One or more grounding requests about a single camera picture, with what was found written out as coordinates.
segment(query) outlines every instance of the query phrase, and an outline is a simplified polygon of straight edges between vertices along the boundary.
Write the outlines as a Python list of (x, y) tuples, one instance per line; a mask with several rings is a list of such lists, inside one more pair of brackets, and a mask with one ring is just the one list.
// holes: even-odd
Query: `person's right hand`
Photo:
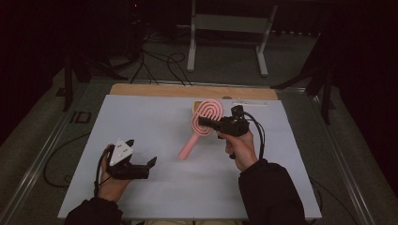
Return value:
[(254, 151), (253, 134), (250, 131), (240, 137), (217, 133), (226, 139), (225, 152), (229, 155), (235, 154), (235, 163), (242, 172), (258, 161)]

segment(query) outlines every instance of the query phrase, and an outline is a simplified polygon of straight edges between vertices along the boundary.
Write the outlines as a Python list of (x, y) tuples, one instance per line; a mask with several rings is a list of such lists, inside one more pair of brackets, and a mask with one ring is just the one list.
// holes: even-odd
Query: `person's left hand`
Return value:
[(131, 180), (117, 180), (111, 177), (110, 174), (106, 172), (106, 161), (108, 155), (102, 159), (101, 162), (101, 176), (100, 176), (100, 184), (105, 182), (99, 186), (99, 198), (104, 200), (112, 201), (117, 203), (123, 195), (126, 187), (129, 185)]

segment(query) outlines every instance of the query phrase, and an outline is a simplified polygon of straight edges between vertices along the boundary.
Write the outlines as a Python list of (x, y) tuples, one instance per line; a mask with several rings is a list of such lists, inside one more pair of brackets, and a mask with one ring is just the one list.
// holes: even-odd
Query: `hand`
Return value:
[(240, 137), (217, 133), (226, 139), (225, 152), (229, 155), (235, 154), (235, 163), (242, 172), (258, 161), (254, 151), (253, 134), (250, 131)]
[(111, 177), (111, 175), (106, 172), (107, 157), (108, 156), (105, 156), (101, 162), (100, 184), (102, 182), (103, 184), (99, 186), (98, 197), (117, 203), (131, 180), (116, 180)]

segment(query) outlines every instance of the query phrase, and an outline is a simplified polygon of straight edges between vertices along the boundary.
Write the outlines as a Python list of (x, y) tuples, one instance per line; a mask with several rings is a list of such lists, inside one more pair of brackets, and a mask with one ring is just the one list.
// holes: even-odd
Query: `dark background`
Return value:
[[(198, 2), (198, 11), (262, 15), (257, 7), (253, 9), (238, 1), (217, 1), (218, 5), (215, 1)], [(130, 14), (125, 11), (124, 1), (2, 3), (0, 143), (51, 87), (52, 78), (63, 67), (65, 52), (69, 50), (66, 40), (93, 59), (107, 62), (109, 55), (132, 55), (139, 50), (138, 28), (131, 30), (128, 23), (135, 22), (137, 17), (170, 37), (176, 34), (176, 24), (190, 24), (190, 1), (130, 1), (130, 5), (134, 3), (139, 8)], [(347, 109), (397, 193), (394, 175), (398, 173), (398, 6), (392, 1), (353, 4), (285, 2), (278, 8), (273, 30), (277, 34), (285, 31), (313, 36), (322, 32), (316, 47), (320, 51), (313, 57), (331, 56), (333, 83), (340, 88)], [(125, 43), (127, 34), (135, 38), (130, 39), (126, 50), (125, 45), (118, 43)]]

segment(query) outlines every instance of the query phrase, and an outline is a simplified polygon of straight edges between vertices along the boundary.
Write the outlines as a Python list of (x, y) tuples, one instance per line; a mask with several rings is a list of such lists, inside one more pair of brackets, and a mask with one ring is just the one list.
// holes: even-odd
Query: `wooden edge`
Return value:
[(278, 100), (278, 96), (276, 95), (275, 91), (269, 88), (151, 85), (129, 83), (114, 84), (110, 95)]

